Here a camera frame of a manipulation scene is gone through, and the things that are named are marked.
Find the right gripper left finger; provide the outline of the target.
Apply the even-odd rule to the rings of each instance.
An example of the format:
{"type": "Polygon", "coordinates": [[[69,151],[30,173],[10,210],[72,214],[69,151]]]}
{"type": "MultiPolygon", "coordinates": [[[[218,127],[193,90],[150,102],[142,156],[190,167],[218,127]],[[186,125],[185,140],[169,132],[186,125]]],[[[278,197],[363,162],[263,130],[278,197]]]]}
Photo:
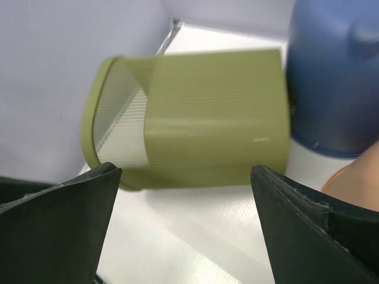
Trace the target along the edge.
{"type": "Polygon", "coordinates": [[[104,163],[60,184],[2,177],[1,282],[101,283],[121,173],[104,163]]]}

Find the green mesh square basket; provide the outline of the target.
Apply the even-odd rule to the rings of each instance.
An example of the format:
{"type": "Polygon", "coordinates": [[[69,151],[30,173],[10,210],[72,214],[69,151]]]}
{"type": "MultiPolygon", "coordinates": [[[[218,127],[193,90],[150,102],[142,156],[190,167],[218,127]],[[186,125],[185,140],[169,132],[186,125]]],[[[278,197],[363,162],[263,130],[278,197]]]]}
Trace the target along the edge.
{"type": "Polygon", "coordinates": [[[285,173],[290,114],[279,49],[112,56],[81,122],[86,163],[111,162],[127,190],[247,185],[285,173]]]}

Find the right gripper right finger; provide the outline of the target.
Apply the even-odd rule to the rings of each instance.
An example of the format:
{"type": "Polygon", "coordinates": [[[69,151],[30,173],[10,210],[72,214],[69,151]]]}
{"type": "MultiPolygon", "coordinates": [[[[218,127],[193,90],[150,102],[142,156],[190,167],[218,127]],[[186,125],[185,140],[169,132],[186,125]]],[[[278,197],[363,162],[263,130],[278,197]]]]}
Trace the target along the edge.
{"type": "Polygon", "coordinates": [[[378,284],[378,212],[266,166],[250,181],[276,283],[378,284]]]}

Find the blue round bin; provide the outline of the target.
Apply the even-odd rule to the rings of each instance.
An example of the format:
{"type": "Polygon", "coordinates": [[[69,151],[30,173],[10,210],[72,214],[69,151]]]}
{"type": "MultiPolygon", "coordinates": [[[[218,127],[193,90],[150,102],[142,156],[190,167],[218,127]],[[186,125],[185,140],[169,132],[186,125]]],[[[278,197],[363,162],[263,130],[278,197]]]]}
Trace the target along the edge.
{"type": "Polygon", "coordinates": [[[353,158],[378,140],[378,2],[297,1],[287,46],[292,137],[353,158]]]}

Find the tan round bin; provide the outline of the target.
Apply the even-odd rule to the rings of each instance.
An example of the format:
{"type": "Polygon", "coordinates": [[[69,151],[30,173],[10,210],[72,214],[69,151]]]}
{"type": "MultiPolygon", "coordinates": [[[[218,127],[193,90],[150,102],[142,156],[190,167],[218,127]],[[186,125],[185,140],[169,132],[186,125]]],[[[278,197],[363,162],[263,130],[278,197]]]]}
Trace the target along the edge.
{"type": "Polygon", "coordinates": [[[378,211],[378,143],[332,176],[322,192],[349,204],[378,211]]]}

